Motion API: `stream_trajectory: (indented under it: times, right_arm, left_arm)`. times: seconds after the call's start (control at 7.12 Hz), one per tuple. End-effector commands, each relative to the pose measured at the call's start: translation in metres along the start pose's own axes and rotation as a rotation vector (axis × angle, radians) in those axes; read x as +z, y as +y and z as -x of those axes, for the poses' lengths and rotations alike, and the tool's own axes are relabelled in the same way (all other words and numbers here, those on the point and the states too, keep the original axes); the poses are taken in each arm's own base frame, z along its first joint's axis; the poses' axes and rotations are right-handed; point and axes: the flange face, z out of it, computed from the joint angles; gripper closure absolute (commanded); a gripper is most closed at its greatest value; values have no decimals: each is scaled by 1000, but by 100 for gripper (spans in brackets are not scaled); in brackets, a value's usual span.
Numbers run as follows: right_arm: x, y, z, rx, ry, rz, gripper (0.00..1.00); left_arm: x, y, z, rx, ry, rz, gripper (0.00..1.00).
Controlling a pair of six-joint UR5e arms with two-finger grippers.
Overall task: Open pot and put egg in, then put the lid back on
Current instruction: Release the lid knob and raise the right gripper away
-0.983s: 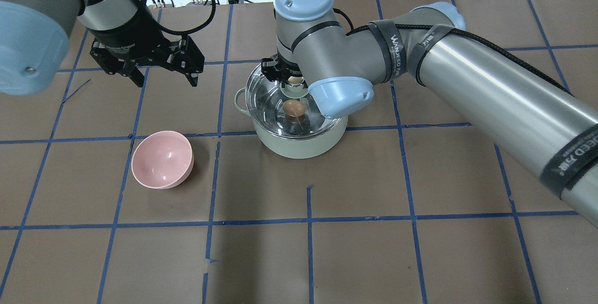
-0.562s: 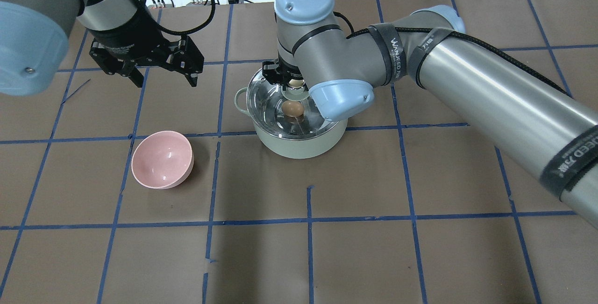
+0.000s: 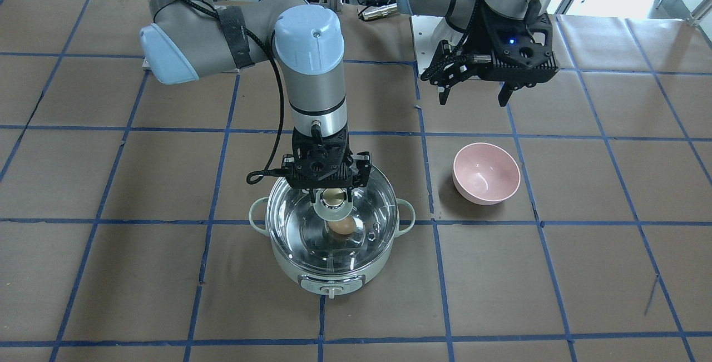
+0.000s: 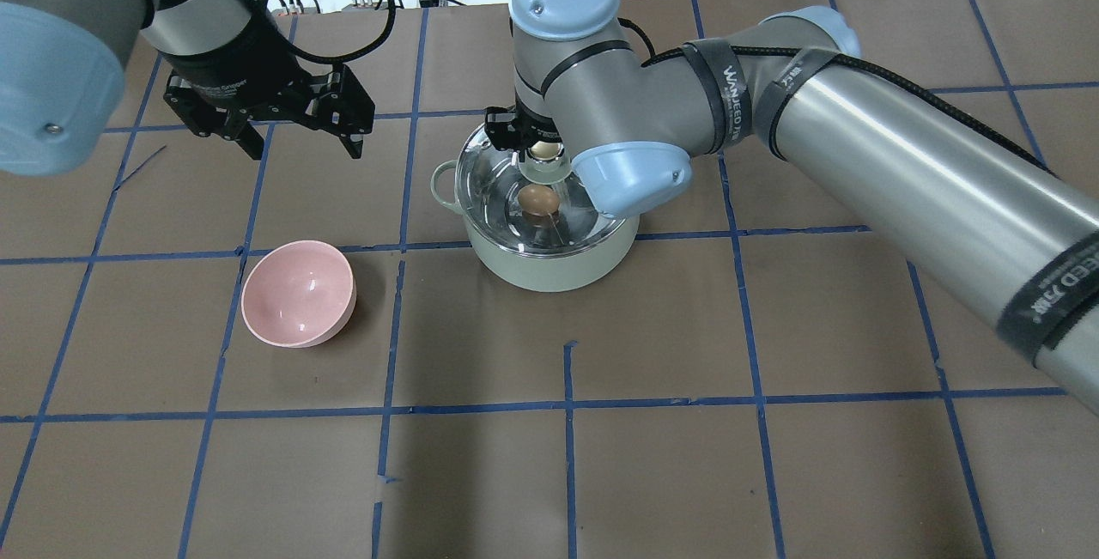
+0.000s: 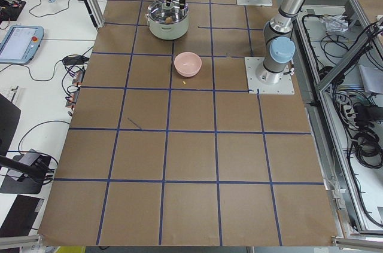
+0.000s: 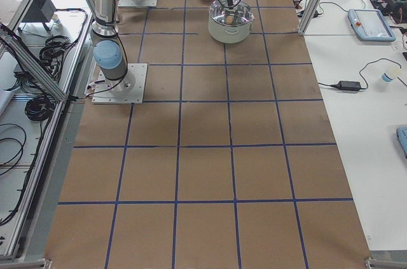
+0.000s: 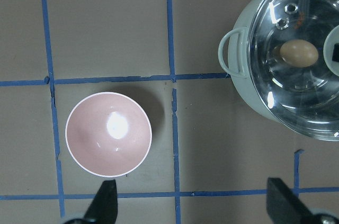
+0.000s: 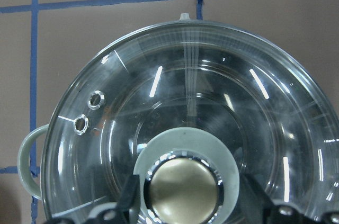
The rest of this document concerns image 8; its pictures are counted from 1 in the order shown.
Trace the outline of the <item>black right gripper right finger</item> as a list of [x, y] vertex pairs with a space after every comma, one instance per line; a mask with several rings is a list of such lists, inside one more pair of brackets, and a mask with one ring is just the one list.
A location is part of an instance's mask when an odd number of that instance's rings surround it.
[[286, 204], [275, 204], [250, 174], [241, 174], [239, 205], [249, 223], [338, 223], [338, 212], [312, 220]]

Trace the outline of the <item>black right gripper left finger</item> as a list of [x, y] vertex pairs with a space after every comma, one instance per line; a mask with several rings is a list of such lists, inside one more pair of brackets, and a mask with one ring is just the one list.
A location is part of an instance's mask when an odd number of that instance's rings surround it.
[[127, 179], [118, 202], [97, 205], [85, 223], [137, 223], [140, 212], [140, 177]]

